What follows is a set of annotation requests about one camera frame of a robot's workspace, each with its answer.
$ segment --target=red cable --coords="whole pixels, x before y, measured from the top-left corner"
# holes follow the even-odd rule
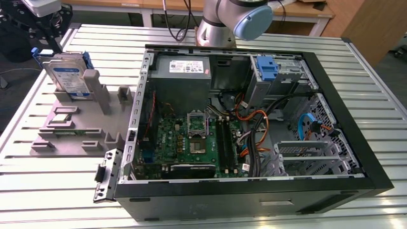
[[[146,138],[146,136],[147,136],[148,127],[150,127],[151,120],[152,120],[154,108],[155,108],[155,92],[152,93],[152,108],[151,108],[151,113],[150,113],[150,118],[148,118],[148,123],[147,123],[147,129],[146,129],[146,133],[144,133],[143,138]]]

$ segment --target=ram slot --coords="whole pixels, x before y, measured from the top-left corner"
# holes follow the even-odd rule
[[[224,171],[228,168],[227,153],[224,151],[224,137],[223,137],[223,121],[216,121],[216,142],[218,142],[218,156],[219,168]]]
[[[224,154],[227,158],[228,169],[234,170],[236,168],[235,164],[235,153],[232,149],[232,141],[231,141],[231,128],[230,122],[223,122],[223,147],[224,147]]]

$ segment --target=aluminum workbench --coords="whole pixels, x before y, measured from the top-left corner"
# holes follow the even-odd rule
[[[32,157],[55,102],[43,71],[0,137],[0,228],[395,228],[407,226],[407,112],[351,43],[338,38],[263,35],[238,47],[314,52],[362,129],[395,188],[338,209],[304,216],[135,222],[118,203],[94,204],[100,157]],[[102,25],[71,28],[66,51],[88,51],[100,82],[135,88],[146,43],[176,44],[167,29]],[[194,32],[183,42],[194,45]]]

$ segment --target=green circuit board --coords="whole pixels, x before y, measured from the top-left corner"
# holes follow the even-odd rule
[[[232,135],[240,130],[238,121],[228,122]],[[194,129],[204,129],[202,121],[191,120]],[[216,166],[215,177],[243,177],[243,174],[236,169],[234,171],[220,171],[219,169],[219,155],[218,155],[218,135],[216,135],[216,121],[215,119],[207,120],[208,134],[206,138],[195,137],[188,138],[188,124],[187,118],[163,118],[159,123],[158,131],[158,146],[154,153],[154,165],[159,164],[212,164]],[[236,149],[234,147],[235,163],[238,164]],[[150,177],[158,178],[160,172],[159,166],[150,166]]]

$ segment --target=open computer tower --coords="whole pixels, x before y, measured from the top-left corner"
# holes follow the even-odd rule
[[[314,53],[158,45],[96,181],[140,221],[323,213],[392,188]]]

